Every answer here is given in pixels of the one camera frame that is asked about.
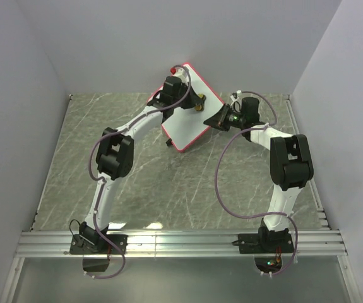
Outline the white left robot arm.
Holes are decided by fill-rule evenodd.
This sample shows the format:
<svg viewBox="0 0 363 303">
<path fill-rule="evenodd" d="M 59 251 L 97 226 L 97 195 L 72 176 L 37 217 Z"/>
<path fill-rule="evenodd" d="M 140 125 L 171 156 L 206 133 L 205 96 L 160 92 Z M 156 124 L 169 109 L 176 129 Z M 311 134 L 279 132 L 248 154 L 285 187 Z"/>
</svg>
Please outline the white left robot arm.
<svg viewBox="0 0 363 303">
<path fill-rule="evenodd" d="M 97 182 L 97 188 L 90 210 L 79 224 L 78 237 L 85 241 L 84 245 L 91 253 L 99 254 L 111 246 L 107 238 L 109 211 L 117 188 L 132 169 L 135 143 L 169 120 L 175 109 L 201 112 L 205 103 L 206 95 L 196 93 L 189 85 L 177 93 L 161 89 L 135 118 L 119 129 L 104 129 L 90 153 L 97 164 L 96 175 L 92 172 L 92 164 L 88 164 L 89 175 Z"/>
</svg>

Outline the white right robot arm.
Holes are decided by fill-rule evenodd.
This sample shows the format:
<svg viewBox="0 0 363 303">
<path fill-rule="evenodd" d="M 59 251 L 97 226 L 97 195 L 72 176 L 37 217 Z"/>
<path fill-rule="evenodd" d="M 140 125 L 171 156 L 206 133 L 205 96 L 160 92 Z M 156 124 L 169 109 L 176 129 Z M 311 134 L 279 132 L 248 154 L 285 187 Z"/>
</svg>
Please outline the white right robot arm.
<svg viewBox="0 0 363 303">
<path fill-rule="evenodd" d="M 278 248 L 292 252 L 290 215 L 299 193 L 314 175 L 307 137 L 283 133 L 269 123 L 261 122 L 257 98 L 244 97 L 238 105 L 238 109 L 234 104 L 223 105 L 204 124 L 221 131 L 239 128 L 239 134 L 245 139 L 270 152 L 273 193 L 254 244 L 264 252 L 272 253 Z"/>
</svg>

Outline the pink framed whiteboard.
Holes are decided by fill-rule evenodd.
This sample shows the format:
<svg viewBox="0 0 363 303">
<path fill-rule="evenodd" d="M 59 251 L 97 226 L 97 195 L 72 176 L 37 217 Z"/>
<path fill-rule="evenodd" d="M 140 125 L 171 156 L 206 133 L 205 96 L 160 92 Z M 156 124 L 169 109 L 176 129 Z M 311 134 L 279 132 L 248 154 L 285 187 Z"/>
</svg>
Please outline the pink framed whiteboard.
<svg viewBox="0 0 363 303">
<path fill-rule="evenodd" d="M 205 109 L 202 112 L 197 112 L 194 109 L 184 110 L 180 107 L 173 107 L 163 113 L 163 131 L 172 140 L 172 145 L 176 150 L 183 152 L 210 129 L 203 122 L 216 114 L 224 102 L 192 65 L 186 62 L 177 66 L 184 68 L 188 73 L 189 84 L 186 93 L 192 88 L 197 94 L 206 95 Z"/>
</svg>

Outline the yellow whiteboard eraser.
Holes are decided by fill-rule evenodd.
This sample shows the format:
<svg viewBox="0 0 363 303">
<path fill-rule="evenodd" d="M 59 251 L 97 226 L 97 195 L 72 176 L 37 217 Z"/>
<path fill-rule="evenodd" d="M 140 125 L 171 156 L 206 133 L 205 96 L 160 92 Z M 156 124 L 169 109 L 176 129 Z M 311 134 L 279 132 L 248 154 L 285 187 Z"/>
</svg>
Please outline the yellow whiteboard eraser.
<svg viewBox="0 0 363 303">
<path fill-rule="evenodd" d="M 195 100 L 194 109 L 197 112 L 202 112 L 205 109 L 206 96 L 204 94 L 198 94 Z"/>
</svg>

